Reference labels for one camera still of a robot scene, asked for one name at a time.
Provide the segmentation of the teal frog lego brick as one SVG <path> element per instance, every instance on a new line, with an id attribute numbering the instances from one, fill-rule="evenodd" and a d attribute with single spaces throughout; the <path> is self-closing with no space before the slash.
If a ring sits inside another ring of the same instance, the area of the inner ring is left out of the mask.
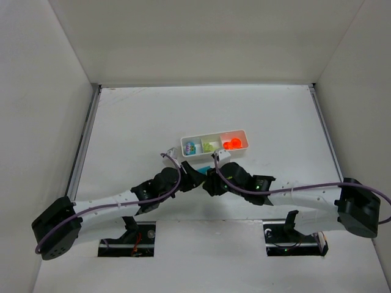
<path id="1" fill-rule="evenodd" d="M 196 154 L 196 145 L 194 142 L 187 142 L 185 144 L 185 155 L 190 156 Z"/>

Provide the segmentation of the orange lego pieces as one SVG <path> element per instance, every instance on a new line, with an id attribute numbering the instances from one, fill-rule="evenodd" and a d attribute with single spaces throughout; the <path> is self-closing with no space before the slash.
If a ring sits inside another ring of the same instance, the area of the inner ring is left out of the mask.
<path id="1" fill-rule="evenodd" d="M 224 142 L 223 147 L 226 150 L 234 150 L 235 149 L 235 147 L 233 146 L 233 144 L 231 142 Z"/>

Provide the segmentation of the orange round lego dish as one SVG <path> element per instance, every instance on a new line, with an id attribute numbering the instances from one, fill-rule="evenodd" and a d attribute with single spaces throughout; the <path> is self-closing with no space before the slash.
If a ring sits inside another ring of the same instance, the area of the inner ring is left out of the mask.
<path id="1" fill-rule="evenodd" d="M 233 138 L 229 143 L 230 149 L 240 149 L 242 148 L 242 143 L 239 138 Z"/>

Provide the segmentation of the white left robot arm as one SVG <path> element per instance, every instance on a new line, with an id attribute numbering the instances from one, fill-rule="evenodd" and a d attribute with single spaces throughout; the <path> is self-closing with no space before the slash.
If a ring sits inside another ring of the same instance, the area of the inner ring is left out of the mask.
<path id="1" fill-rule="evenodd" d="M 37 246 L 35 253 L 48 261 L 68 252 L 81 241 L 82 233 L 92 231 L 99 224 L 121 220 L 123 230 L 128 226 L 124 218 L 154 211 L 175 193 L 199 187 L 206 175 L 186 161 L 166 167 L 154 178 L 120 194 L 89 201 L 56 199 L 31 224 Z"/>

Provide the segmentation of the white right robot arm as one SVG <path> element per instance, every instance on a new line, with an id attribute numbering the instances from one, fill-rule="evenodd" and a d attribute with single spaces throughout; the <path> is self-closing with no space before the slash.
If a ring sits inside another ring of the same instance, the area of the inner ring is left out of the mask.
<path id="1" fill-rule="evenodd" d="M 358 181 L 301 186 L 273 176 L 251 175 L 235 162 L 207 171 L 203 189 L 211 196 L 227 192 L 257 206 L 292 206 L 285 231 L 308 236 L 342 230 L 364 238 L 378 235 L 380 199 Z"/>

